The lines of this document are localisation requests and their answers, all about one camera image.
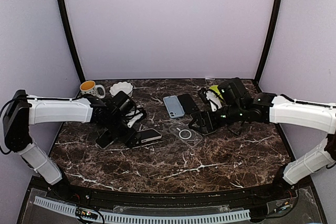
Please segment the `left green circuit board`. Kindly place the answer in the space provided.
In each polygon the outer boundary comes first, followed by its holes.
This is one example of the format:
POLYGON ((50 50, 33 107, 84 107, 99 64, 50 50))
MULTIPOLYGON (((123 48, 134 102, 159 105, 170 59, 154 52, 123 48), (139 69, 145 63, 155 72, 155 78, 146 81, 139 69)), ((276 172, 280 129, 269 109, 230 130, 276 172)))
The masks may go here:
POLYGON ((96 221, 99 215, 95 214, 91 210, 77 207, 75 210, 75 216, 79 220, 96 221))

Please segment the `right green circuit board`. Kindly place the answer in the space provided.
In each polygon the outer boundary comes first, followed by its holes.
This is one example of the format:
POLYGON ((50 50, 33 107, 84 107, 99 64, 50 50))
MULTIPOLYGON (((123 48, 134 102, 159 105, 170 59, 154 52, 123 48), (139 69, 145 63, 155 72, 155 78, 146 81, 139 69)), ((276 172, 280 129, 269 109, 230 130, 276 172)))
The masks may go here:
POLYGON ((286 201, 286 202, 283 202, 280 206, 276 207, 273 210, 273 213, 281 212, 281 211, 284 211, 285 209, 291 208, 291 207, 292 207, 292 204, 290 204, 288 201, 286 201))

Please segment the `black frame post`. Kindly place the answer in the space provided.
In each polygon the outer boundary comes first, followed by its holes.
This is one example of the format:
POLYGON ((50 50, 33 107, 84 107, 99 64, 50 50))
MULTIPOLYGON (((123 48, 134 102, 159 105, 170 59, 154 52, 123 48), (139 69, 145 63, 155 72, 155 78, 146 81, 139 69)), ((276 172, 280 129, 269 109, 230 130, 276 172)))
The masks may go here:
POLYGON ((264 43, 263 50, 260 56, 260 61, 257 67, 257 71, 254 77, 254 83, 257 86, 259 85, 261 81, 261 78, 262 78, 262 75, 264 73, 264 69, 266 66, 266 62, 268 59, 268 55, 270 52, 271 43, 274 37, 277 20, 279 16, 280 5, 281 5, 281 0, 274 0, 272 11, 271 11, 271 16, 270 16, 270 21, 269 21, 269 26, 268 26, 267 33, 266 33, 265 43, 264 43))
POLYGON ((72 34, 72 30, 70 27, 70 21, 69 21, 69 17, 68 17, 68 13, 67 13, 67 6, 66 6, 66 2, 65 0, 57 0, 57 4, 58 4, 58 9, 59 9, 59 13, 60 13, 60 17, 61 17, 61 22, 62 22, 62 26, 63 26, 63 30, 66 36, 66 41, 68 44, 68 48, 70 51, 70 55, 71 55, 71 59, 73 62, 73 65, 75 67, 76 70, 76 74, 77 77, 79 79, 80 82, 84 82, 85 79, 85 75, 80 63, 80 59, 78 56, 78 52, 77 52, 77 48, 75 45, 75 41, 74 41, 74 37, 72 34))

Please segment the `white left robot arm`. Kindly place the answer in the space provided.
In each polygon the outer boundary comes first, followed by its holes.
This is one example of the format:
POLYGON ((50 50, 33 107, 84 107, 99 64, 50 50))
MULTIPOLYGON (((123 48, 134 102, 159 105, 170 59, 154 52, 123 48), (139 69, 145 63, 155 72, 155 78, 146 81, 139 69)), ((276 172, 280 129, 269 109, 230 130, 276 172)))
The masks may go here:
POLYGON ((1 116, 6 154, 20 155, 48 184, 54 185, 53 191, 61 200, 69 201, 74 197, 74 189, 65 182, 61 169, 37 146, 29 127, 50 122, 98 124, 106 130, 98 139, 101 148, 115 141, 132 148, 141 137, 133 125, 146 117, 146 111, 138 108, 123 91, 104 102, 90 94, 77 98, 46 98, 18 90, 1 109, 1 116))

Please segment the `phone in grey case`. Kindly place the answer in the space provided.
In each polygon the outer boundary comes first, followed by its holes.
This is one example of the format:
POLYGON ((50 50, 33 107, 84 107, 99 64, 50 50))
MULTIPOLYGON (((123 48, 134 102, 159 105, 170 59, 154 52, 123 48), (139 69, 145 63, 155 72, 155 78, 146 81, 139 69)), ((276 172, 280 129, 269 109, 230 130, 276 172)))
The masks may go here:
POLYGON ((105 149, 107 148, 111 143, 113 142, 112 134, 105 130, 102 134, 98 136, 98 138, 95 140, 95 143, 101 148, 105 149))

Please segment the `green bowl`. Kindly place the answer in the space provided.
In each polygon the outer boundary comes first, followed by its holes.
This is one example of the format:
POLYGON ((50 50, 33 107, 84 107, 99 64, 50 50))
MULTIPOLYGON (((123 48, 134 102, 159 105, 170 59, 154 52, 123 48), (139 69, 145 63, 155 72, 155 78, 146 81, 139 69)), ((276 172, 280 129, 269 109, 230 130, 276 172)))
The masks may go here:
POLYGON ((220 93, 220 91, 219 91, 219 89, 218 89, 218 85, 210 86, 209 89, 213 90, 219 96, 220 100, 222 100, 222 101, 224 100, 223 97, 222 97, 222 95, 221 95, 221 93, 220 93))

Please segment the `black front rail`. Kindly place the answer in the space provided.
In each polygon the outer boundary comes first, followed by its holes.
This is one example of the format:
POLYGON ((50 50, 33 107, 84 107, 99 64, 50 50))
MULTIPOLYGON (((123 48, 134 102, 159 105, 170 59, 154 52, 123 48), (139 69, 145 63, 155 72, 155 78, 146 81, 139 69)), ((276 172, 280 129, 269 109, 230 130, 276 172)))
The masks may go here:
POLYGON ((55 189, 48 189, 48 196, 79 203, 85 206, 111 209, 114 206, 127 207, 208 207, 228 205, 230 207, 258 207, 273 200, 297 196, 297 189, 291 187, 283 191, 274 191, 272 184, 247 189, 225 190, 212 193, 191 194, 146 194, 125 193, 120 191, 90 189, 88 187, 70 186, 71 193, 61 196, 55 189))

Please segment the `black phone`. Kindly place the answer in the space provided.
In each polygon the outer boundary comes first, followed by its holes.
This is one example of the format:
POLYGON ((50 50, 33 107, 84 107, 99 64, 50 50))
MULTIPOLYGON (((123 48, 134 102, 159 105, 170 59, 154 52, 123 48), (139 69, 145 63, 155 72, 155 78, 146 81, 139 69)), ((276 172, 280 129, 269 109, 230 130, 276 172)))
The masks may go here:
POLYGON ((199 111, 199 108, 190 94, 185 93, 177 96, 183 110, 186 114, 192 114, 199 111))

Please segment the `black right frame post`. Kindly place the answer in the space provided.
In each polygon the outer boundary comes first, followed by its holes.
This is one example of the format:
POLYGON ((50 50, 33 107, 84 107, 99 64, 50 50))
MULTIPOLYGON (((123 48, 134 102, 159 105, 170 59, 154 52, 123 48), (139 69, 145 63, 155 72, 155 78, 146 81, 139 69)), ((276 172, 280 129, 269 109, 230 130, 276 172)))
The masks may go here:
POLYGON ((261 81, 261 78, 262 78, 262 75, 264 73, 264 69, 266 66, 266 62, 268 59, 268 55, 270 52, 271 43, 274 37, 277 20, 279 16, 280 5, 281 5, 281 0, 274 0, 272 11, 271 11, 271 16, 270 16, 270 21, 269 21, 269 26, 268 26, 267 33, 266 33, 265 43, 264 43, 263 50, 260 56, 260 61, 257 67, 257 71, 254 77, 254 83, 257 86, 259 85, 261 81))

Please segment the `white scalloped bowl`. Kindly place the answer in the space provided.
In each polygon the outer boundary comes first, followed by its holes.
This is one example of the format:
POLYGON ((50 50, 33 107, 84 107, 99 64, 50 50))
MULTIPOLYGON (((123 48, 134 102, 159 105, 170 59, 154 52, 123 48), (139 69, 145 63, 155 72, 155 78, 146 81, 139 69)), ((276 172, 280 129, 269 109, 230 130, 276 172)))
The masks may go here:
POLYGON ((118 82, 113 84, 110 87, 110 94, 112 96, 115 96, 117 93, 119 93, 120 91, 123 91, 125 94, 127 94, 129 97, 132 97, 133 95, 133 90, 134 90, 134 86, 133 84, 127 82, 127 81, 123 81, 123 82, 118 82))

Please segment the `white patterned mug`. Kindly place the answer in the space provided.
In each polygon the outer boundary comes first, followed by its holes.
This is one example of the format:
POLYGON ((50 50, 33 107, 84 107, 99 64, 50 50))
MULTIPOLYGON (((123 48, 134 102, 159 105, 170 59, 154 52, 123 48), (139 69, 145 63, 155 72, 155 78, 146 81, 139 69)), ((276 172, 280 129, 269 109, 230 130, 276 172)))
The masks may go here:
POLYGON ((83 82, 79 88, 82 95, 90 94, 99 99, 103 99, 106 97, 106 90, 104 86, 96 84, 93 80, 83 82))

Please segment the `clear magsafe phone case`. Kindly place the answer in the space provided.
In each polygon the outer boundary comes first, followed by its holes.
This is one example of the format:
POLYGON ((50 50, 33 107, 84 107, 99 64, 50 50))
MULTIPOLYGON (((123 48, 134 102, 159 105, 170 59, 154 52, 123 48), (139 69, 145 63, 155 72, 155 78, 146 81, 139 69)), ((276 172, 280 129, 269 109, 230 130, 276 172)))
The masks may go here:
POLYGON ((182 123, 172 124, 169 127, 169 131, 191 148, 196 147, 203 140, 203 137, 200 134, 182 123))

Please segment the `light blue phone case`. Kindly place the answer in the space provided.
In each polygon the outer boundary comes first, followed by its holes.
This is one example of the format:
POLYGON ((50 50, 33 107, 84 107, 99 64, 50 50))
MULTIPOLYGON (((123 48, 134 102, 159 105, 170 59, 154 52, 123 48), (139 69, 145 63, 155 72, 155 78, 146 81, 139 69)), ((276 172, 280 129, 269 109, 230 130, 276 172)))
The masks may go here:
POLYGON ((185 115, 182 105, 177 96, 171 95, 163 98, 169 117, 172 119, 181 118, 185 115))

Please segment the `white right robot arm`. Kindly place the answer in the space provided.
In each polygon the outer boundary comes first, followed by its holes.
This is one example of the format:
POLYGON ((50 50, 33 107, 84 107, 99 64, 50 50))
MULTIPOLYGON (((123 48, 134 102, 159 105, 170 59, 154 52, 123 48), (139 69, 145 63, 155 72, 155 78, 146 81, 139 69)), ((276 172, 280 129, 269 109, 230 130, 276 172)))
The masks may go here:
POLYGON ((273 200, 280 199, 301 179, 335 164, 335 104, 313 103, 291 99, 273 93, 259 93, 255 98, 245 95, 225 99, 226 105, 216 111, 199 111, 193 114, 189 128, 202 135, 235 122, 260 122, 273 124, 292 124, 321 130, 327 137, 315 148, 297 160, 279 169, 274 184, 268 188, 273 200))

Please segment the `black left frame post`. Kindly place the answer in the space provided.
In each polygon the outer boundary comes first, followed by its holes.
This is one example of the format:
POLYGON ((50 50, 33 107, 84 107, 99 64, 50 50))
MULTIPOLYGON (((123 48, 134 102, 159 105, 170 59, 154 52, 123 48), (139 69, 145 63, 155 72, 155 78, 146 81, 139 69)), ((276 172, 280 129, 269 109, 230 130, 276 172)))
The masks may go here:
POLYGON ((77 48, 75 45, 75 41, 74 41, 74 37, 72 34, 72 30, 70 27, 70 21, 69 21, 69 17, 68 17, 68 13, 67 13, 67 6, 66 6, 66 2, 65 0, 57 0, 57 4, 58 4, 58 9, 59 9, 59 13, 60 13, 60 17, 61 17, 61 22, 62 22, 62 26, 63 26, 63 30, 66 36, 66 41, 68 44, 68 48, 70 51, 70 55, 71 55, 71 59, 73 62, 73 65, 75 67, 76 70, 76 74, 77 77, 79 79, 80 82, 84 82, 85 79, 85 75, 80 63, 80 59, 78 56, 78 52, 77 52, 77 48))

